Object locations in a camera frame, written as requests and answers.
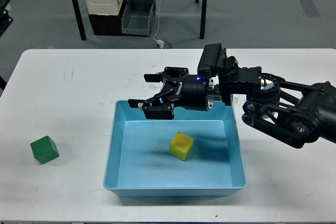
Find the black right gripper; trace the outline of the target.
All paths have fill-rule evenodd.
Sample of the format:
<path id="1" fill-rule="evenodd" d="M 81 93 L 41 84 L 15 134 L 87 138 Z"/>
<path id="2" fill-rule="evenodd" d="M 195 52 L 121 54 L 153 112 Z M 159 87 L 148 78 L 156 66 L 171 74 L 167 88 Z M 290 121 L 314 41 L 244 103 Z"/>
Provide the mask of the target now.
<path id="1" fill-rule="evenodd" d="M 195 111 L 210 111 L 213 106 L 213 78 L 189 74 L 187 68 L 165 67 L 155 74 L 145 74 L 144 79 L 163 83 L 161 90 L 175 90 L 161 91 L 146 100 L 129 99 L 129 107 L 138 108 L 146 119 L 172 120 L 177 106 Z"/>

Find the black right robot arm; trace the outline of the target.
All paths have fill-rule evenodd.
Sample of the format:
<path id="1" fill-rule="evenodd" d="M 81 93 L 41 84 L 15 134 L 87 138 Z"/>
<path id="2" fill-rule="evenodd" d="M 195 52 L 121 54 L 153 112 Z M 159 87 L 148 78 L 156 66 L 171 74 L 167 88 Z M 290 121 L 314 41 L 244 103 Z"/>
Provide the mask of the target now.
<path id="1" fill-rule="evenodd" d="M 171 120 L 177 107 L 209 111 L 215 101 L 230 106 L 234 95 L 243 94 L 241 118 L 246 125 L 294 148 L 319 138 L 335 142 L 335 87 L 329 82 L 288 82 L 259 67 L 241 68 L 226 56 L 202 56 L 196 75 L 167 67 L 144 78 L 163 84 L 151 98 L 128 101 L 147 119 Z"/>

